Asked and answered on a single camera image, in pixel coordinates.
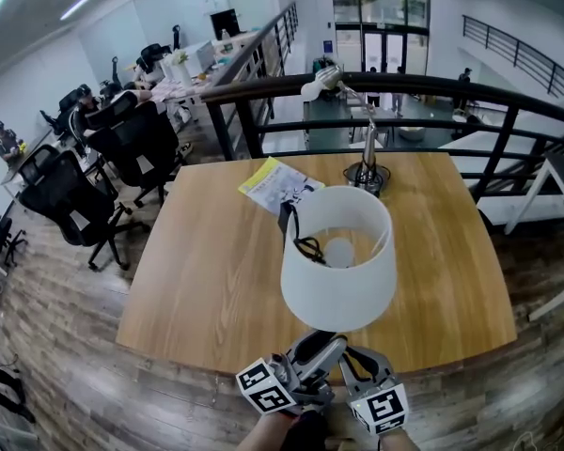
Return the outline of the white vase with flowers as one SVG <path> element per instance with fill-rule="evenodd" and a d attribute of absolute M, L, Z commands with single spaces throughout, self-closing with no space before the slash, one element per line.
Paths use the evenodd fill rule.
<path fill-rule="evenodd" d="M 193 85 L 192 77 L 186 67 L 188 55 L 182 49 L 175 50 L 167 57 L 167 65 L 171 70 L 173 79 L 183 87 L 191 87 Z"/>

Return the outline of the white shade table lamp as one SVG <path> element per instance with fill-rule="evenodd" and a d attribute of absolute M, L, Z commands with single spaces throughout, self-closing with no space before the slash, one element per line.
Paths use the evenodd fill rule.
<path fill-rule="evenodd" d="M 346 238 L 317 239 L 327 231 L 356 231 L 372 244 L 354 262 Z M 393 223 L 373 194 L 331 186 L 305 194 L 285 231 L 280 287 L 290 311 L 322 331 L 350 332 L 370 325 L 390 305 L 398 283 Z"/>

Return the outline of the black office chair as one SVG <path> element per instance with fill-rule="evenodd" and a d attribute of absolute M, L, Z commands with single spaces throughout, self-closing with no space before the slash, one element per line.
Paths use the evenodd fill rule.
<path fill-rule="evenodd" d="M 19 230 L 15 235 L 11 234 L 13 221 L 10 217 L 0 217 L 0 256 L 4 257 L 4 265 L 9 268 L 16 267 L 15 252 L 21 245 L 27 245 L 28 241 L 25 238 L 26 231 Z"/>
<path fill-rule="evenodd" d="M 118 266 L 129 269 L 118 254 L 115 237 L 135 228 L 148 232 L 150 226 L 134 220 L 122 224 L 121 217 L 133 211 L 118 201 L 115 191 L 92 184 L 73 151 L 42 145 L 25 159 L 20 174 L 24 182 L 20 204 L 56 224 L 68 244 L 91 247 L 90 270 L 98 269 L 95 258 L 105 245 Z"/>
<path fill-rule="evenodd" d="M 141 51 L 139 58 L 136 60 L 136 65 L 140 67 L 141 71 L 146 74 L 152 73 L 160 60 L 180 48 L 180 26 L 178 24 L 174 25 L 172 32 L 173 45 L 153 43 Z"/>
<path fill-rule="evenodd" d="M 73 89 L 73 91 L 59 101 L 59 113 L 57 117 L 51 117 L 43 110 L 40 110 L 39 112 L 52 128 L 54 134 L 59 136 L 70 129 L 70 116 L 77 107 L 77 103 L 77 90 Z"/>
<path fill-rule="evenodd" d="M 153 191 L 164 202 L 165 185 L 187 164 L 167 113 L 159 111 L 155 101 L 126 90 L 88 113 L 86 123 L 89 146 L 116 168 L 125 185 L 140 190 L 133 203 L 141 208 Z"/>

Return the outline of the black computer monitor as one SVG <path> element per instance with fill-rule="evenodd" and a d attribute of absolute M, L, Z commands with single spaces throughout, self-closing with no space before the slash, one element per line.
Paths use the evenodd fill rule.
<path fill-rule="evenodd" d="M 230 37 L 235 37 L 241 33 L 237 14 L 234 8 L 213 13 L 211 15 L 211 24 L 214 34 L 218 40 L 221 40 L 221 32 L 226 29 Z"/>

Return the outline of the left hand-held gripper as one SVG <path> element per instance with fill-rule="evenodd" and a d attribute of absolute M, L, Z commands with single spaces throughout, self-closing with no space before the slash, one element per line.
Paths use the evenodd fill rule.
<path fill-rule="evenodd" d="M 347 349 L 345 335 L 311 330 L 286 354 L 259 358 L 236 375 L 243 397 L 261 414 L 322 411 L 335 396 L 327 378 Z"/>

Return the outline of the long cluttered white desk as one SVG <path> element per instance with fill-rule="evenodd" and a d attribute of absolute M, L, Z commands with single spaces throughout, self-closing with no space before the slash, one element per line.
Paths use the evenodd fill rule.
<path fill-rule="evenodd" d="M 166 55 L 156 66 L 157 80 L 148 82 L 139 80 L 128 83 L 125 90 L 134 93 L 140 100 L 151 98 L 158 105 L 165 108 L 169 103 L 178 102 L 182 104 L 187 101 L 190 106 L 189 113 L 194 111 L 198 103 L 202 103 L 202 94 L 210 89 L 217 79 L 227 70 L 231 61 L 257 36 L 258 32 L 245 32 L 232 37 L 229 40 L 212 39 L 215 63 L 205 72 L 197 77 L 192 77 L 193 85 L 183 87 L 175 81 L 171 70 L 167 65 Z"/>

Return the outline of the person's dark clothing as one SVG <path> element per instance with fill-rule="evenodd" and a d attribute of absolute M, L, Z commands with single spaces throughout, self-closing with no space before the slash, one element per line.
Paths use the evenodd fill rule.
<path fill-rule="evenodd" d="M 280 451 L 327 451 L 327 421 L 316 411 L 304 412 L 288 430 Z"/>

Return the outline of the black stair railing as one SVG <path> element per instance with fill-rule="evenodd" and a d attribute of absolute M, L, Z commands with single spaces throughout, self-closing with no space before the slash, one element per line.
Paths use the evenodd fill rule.
<path fill-rule="evenodd" d="M 564 97 L 564 68 L 539 50 L 478 19 L 462 16 L 462 36 L 493 52 L 537 84 L 548 96 Z"/>

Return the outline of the person's left forearm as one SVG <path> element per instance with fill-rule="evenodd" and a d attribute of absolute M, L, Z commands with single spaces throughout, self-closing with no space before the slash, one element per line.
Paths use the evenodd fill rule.
<path fill-rule="evenodd" d="M 300 416 L 276 412 L 260 417 L 254 428 L 243 440 L 247 451 L 280 451 L 291 427 Z"/>

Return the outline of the wooden table white legs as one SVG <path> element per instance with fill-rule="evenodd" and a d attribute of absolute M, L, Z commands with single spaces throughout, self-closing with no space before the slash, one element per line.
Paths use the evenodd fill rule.
<path fill-rule="evenodd" d="M 349 334 L 399 372 L 458 362 L 517 337 L 507 286 L 469 190 L 444 152 L 381 152 L 382 200 L 395 230 L 398 289 L 384 314 Z M 235 374 L 286 350 L 305 326 L 280 290 L 282 238 L 240 193 L 261 166 L 183 167 L 138 264 L 117 342 L 151 358 Z"/>

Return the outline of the yellow and white booklet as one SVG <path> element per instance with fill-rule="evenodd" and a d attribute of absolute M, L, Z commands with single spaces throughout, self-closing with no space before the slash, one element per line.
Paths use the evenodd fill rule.
<path fill-rule="evenodd" d="M 269 157 L 253 176 L 239 186 L 238 191 L 278 216 L 283 203 L 296 205 L 305 194 L 324 187 L 323 182 Z"/>

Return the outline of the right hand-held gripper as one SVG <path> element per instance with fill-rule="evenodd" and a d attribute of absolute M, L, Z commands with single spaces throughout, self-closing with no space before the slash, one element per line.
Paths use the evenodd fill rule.
<path fill-rule="evenodd" d="M 410 408 L 405 387 L 389 360 L 363 347 L 352 347 L 352 358 L 370 375 L 369 378 L 360 376 L 350 356 L 346 352 L 342 354 L 338 364 L 353 416 L 374 436 L 402 427 Z"/>

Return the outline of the person's right forearm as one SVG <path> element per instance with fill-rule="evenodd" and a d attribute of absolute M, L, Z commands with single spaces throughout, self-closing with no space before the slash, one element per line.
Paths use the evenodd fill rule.
<path fill-rule="evenodd" d="M 403 428 L 394 428 L 379 436 L 381 451 L 420 451 Z"/>

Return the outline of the white box appliance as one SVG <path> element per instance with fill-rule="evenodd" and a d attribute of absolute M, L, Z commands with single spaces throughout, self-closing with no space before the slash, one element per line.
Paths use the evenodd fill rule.
<path fill-rule="evenodd" d="M 210 40 L 189 45 L 183 48 L 183 51 L 187 55 L 184 65 L 191 77 L 205 73 L 215 63 L 214 49 Z"/>

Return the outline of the silver gooseneck lamp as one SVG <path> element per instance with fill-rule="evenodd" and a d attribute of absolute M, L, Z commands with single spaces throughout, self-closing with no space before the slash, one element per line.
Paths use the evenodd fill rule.
<path fill-rule="evenodd" d="M 302 86 L 301 95 L 306 101 L 316 100 L 323 90 L 338 89 L 349 97 L 356 98 L 362 111 L 368 117 L 365 145 L 361 160 L 346 168 L 343 172 L 345 179 L 355 188 L 360 188 L 379 197 L 388 182 L 388 172 L 376 162 L 376 137 L 378 129 L 374 121 L 374 107 L 358 92 L 347 86 L 343 81 L 343 70 L 337 64 L 325 67 L 315 73 L 314 80 Z"/>

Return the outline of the black metal railing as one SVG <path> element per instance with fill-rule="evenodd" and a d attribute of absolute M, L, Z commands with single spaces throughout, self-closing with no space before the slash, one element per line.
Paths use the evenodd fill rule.
<path fill-rule="evenodd" d="M 227 120 L 222 106 L 231 104 L 239 120 L 248 152 L 253 158 L 266 156 L 262 148 L 268 133 L 313 130 L 353 129 L 374 127 L 379 132 L 392 132 L 401 127 L 421 127 L 452 131 L 483 132 L 495 137 L 488 150 L 449 148 L 451 157 L 480 160 L 479 171 L 463 171 L 472 196 L 520 196 L 527 181 L 535 177 L 546 153 L 564 155 L 564 109 L 548 102 L 526 97 L 507 90 L 478 84 L 463 84 L 444 78 L 418 75 L 378 74 L 365 72 L 344 73 L 329 66 L 315 74 L 264 77 L 242 82 L 233 76 L 243 70 L 253 52 L 261 49 L 266 33 L 260 31 L 255 40 L 244 47 L 222 76 L 201 99 L 207 105 L 221 149 L 226 160 L 235 157 L 227 132 Z M 430 97 L 472 97 L 505 107 L 506 113 L 499 126 L 471 123 L 467 120 L 438 120 L 433 118 L 400 119 L 377 117 L 373 107 L 362 105 L 364 117 L 325 117 L 307 121 L 271 123 L 272 102 L 278 97 L 292 97 L 301 86 L 316 88 L 338 97 L 347 95 L 359 100 L 364 91 L 400 90 L 408 94 Z"/>

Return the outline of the glass entrance door with windows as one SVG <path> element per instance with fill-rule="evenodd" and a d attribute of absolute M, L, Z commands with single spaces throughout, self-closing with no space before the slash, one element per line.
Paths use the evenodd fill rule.
<path fill-rule="evenodd" d="M 431 0 L 332 0 L 346 71 L 427 72 Z"/>

